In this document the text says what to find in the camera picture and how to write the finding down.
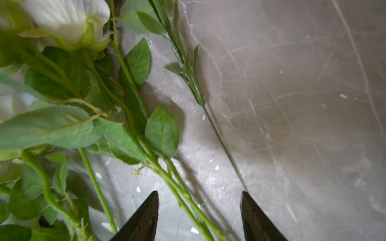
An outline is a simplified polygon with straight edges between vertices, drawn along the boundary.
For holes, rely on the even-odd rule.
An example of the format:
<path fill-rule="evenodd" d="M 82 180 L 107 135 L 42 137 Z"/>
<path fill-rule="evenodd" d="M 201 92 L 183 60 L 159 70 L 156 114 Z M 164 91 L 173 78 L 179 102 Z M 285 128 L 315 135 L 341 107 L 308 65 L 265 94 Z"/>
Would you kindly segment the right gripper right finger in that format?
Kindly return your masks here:
<path fill-rule="evenodd" d="M 246 241 L 287 241 L 247 191 L 242 191 L 240 211 Z"/>

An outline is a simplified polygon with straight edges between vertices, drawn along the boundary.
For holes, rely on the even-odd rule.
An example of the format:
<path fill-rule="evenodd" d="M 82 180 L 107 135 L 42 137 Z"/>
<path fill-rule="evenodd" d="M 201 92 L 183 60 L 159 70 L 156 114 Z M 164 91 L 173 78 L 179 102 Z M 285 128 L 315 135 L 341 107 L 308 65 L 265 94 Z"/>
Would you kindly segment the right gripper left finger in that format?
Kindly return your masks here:
<path fill-rule="evenodd" d="M 153 191 L 111 241 L 154 241 L 158 211 L 159 195 Z"/>

